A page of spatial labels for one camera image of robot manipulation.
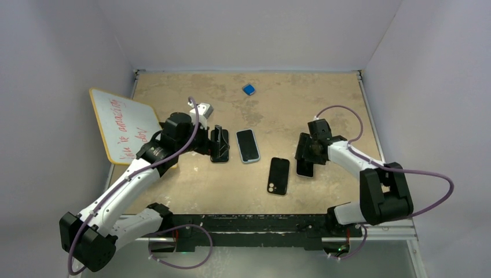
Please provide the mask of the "black phone case edge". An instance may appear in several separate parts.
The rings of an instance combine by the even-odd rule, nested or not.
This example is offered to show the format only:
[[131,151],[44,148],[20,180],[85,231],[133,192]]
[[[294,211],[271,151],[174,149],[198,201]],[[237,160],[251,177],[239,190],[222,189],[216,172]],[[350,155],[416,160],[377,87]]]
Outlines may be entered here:
[[279,196],[286,195],[289,176],[290,161],[273,157],[270,162],[267,192]]

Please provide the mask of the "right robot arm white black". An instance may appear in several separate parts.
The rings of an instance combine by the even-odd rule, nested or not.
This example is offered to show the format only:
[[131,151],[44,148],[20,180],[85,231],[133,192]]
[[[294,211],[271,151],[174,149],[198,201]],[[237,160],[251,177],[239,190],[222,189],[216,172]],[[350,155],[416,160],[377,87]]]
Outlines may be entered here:
[[384,164],[372,158],[354,154],[348,140],[332,135],[328,122],[309,122],[308,133],[301,133],[295,160],[296,173],[314,176],[314,165],[333,162],[352,174],[359,182],[359,201],[330,207],[325,228],[338,236],[350,224],[377,225],[404,218],[413,213],[413,201],[400,164]]

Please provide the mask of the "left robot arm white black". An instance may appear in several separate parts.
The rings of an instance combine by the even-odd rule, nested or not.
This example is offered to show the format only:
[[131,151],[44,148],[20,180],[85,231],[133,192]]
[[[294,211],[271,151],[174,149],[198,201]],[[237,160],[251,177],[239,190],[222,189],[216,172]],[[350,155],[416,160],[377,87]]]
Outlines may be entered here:
[[141,236],[165,237],[197,227],[190,222],[176,223],[174,214],[160,203],[120,219],[144,190],[177,164],[181,154],[196,152],[216,159],[229,150],[227,130],[219,125],[210,130],[198,115],[175,112],[160,126],[161,130],[141,147],[126,172],[107,191],[78,214],[67,212],[60,219],[61,244],[68,253],[70,275],[85,269],[101,270],[116,251]]

